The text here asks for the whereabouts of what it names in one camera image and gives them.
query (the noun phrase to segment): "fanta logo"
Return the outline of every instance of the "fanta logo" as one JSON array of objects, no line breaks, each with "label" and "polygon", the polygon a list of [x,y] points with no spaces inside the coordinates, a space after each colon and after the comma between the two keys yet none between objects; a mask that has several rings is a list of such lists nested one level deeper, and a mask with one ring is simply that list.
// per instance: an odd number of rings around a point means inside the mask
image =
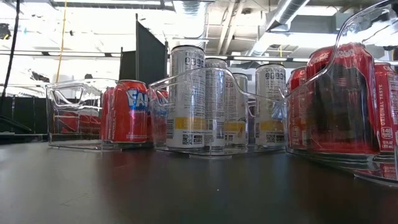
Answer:
[{"label": "fanta logo", "polygon": [[139,92],[137,89],[129,89],[127,91],[127,99],[129,107],[132,110],[146,110],[148,96],[145,93]]},{"label": "fanta logo", "polygon": [[337,57],[350,57],[354,55],[354,49],[349,49],[347,51],[339,50],[337,51]]}]

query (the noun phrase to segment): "fluorescent light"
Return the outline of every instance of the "fluorescent light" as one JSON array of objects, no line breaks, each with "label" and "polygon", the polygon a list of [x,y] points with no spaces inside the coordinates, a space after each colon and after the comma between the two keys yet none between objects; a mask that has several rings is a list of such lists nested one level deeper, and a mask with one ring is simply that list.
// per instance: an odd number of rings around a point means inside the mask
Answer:
[{"label": "fluorescent light", "polygon": [[294,62],[309,62],[309,58],[293,58]]},{"label": "fluorescent light", "polygon": [[285,62],[287,58],[278,57],[245,57],[245,56],[235,56],[233,60],[252,60],[252,61],[272,61],[272,62]]},{"label": "fluorescent light", "polygon": [[[60,52],[49,52],[51,56],[59,56]],[[74,57],[104,57],[104,53],[84,53],[84,52],[63,52],[62,56],[74,56]]]},{"label": "fluorescent light", "polygon": [[304,6],[301,7],[297,15],[302,16],[333,16],[341,9],[334,6]]},{"label": "fluorescent light", "polygon": [[205,58],[218,58],[218,59],[226,60],[228,57],[227,56],[206,55]]},{"label": "fluorescent light", "polygon": [[[9,55],[11,51],[9,50],[0,50],[0,55]],[[14,55],[42,55],[41,52],[37,51],[14,51]]]},{"label": "fluorescent light", "polygon": [[95,4],[150,4],[150,5],[155,5],[159,6],[160,1],[120,1],[120,0],[68,0],[68,2],[74,2],[74,3],[95,3]]}]

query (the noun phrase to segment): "coca-cola logo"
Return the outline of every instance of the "coca-cola logo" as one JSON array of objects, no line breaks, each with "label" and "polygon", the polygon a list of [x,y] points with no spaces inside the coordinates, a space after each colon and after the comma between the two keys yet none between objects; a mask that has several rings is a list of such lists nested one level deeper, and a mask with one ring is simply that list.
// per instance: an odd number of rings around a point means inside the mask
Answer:
[{"label": "coca-cola logo", "polygon": [[312,63],[317,63],[317,62],[321,62],[323,60],[327,60],[329,58],[329,54],[330,54],[329,52],[320,54],[319,56],[315,57],[312,60]]},{"label": "coca-cola logo", "polygon": [[337,57],[339,57],[339,58],[340,57],[350,57],[352,55],[354,55],[354,49],[349,49],[347,51],[344,51],[344,50],[337,51]]}]

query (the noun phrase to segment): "exposed pipe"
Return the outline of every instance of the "exposed pipe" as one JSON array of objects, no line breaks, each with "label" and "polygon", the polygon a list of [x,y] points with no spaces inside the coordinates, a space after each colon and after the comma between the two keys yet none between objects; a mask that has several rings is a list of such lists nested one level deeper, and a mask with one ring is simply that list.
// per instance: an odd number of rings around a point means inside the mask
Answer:
[{"label": "exposed pipe", "polygon": [[235,34],[236,21],[237,21],[236,18],[242,13],[244,2],[245,1],[240,1],[239,2],[239,6],[238,6],[238,9],[235,12],[235,16],[231,20],[231,25],[229,27],[229,32],[228,32],[228,38],[226,39],[226,42],[224,44],[224,48],[223,48],[223,53],[222,54],[226,54],[226,52],[228,50],[228,47],[229,47],[229,44],[231,43],[232,36]]},{"label": "exposed pipe", "polygon": [[[205,37],[206,10],[208,2],[201,1],[174,1],[175,12],[180,15],[182,35],[187,39],[203,39]],[[189,40],[180,44],[192,44]],[[205,43],[194,44],[203,48]]]},{"label": "exposed pipe", "polygon": [[272,44],[269,41],[272,35],[269,31],[278,26],[289,24],[297,15],[299,9],[305,6],[310,0],[280,0],[278,8],[275,10],[274,16],[266,22],[266,32],[253,45],[252,49],[248,51],[247,56],[261,56]]},{"label": "exposed pipe", "polygon": [[221,30],[220,40],[218,41],[216,54],[220,54],[221,47],[223,46],[226,32],[228,31],[229,24],[231,23],[231,16],[234,10],[235,0],[231,0],[228,5],[227,15],[222,23],[223,29]]}]

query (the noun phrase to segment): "can lid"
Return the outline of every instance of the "can lid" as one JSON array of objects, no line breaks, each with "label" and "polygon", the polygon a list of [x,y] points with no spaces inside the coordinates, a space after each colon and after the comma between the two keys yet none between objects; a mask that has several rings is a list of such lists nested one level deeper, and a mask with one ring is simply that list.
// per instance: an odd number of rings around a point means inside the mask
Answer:
[{"label": "can lid", "polygon": [[391,66],[389,62],[375,62],[374,65],[388,65]]},{"label": "can lid", "polygon": [[119,80],[119,82],[138,82],[138,83],[142,83],[146,86],[146,84],[142,81],[138,81],[138,80]]},{"label": "can lid", "polygon": [[243,74],[243,73],[240,73],[240,72],[234,72],[234,73],[232,73],[232,75],[244,75],[245,77],[247,77],[246,74]]},{"label": "can lid", "polygon": [[203,51],[203,49],[202,49],[201,47],[198,47],[198,46],[195,46],[195,45],[178,45],[178,46],[173,47],[173,48],[172,48],[172,51],[173,51],[174,49],[179,48],[179,47],[194,47],[194,48],[197,48],[197,49],[200,49],[201,51]]},{"label": "can lid", "polygon": [[216,58],[216,57],[208,57],[208,58],[206,58],[206,60],[208,60],[208,59],[211,59],[211,60],[214,60],[214,59],[217,59],[217,60],[221,60],[221,61],[223,61],[223,62],[225,62],[226,63],[226,60],[224,60],[224,59],[221,59],[221,58]]},{"label": "can lid", "polygon": [[280,65],[280,66],[282,66],[282,67],[285,67],[285,65],[278,64],[278,63],[267,63],[267,64],[264,64],[264,65],[259,65],[259,66],[257,66],[257,68],[263,67],[263,66],[266,66],[266,65]]},{"label": "can lid", "polygon": [[301,67],[293,69],[290,74],[293,74],[295,71],[300,70],[300,69],[304,69],[305,70],[305,66],[301,66]]},{"label": "can lid", "polygon": [[311,58],[313,54],[317,53],[317,52],[320,51],[320,50],[325,50],[325,49],[330,49],[330,48],[335,48],[335,46],[332,45],[332,46],[321,47],[321,48],[319,48],[319,49],[316,49],[316,50],[314,50],[313,52],[310,53],[309,58]]}]

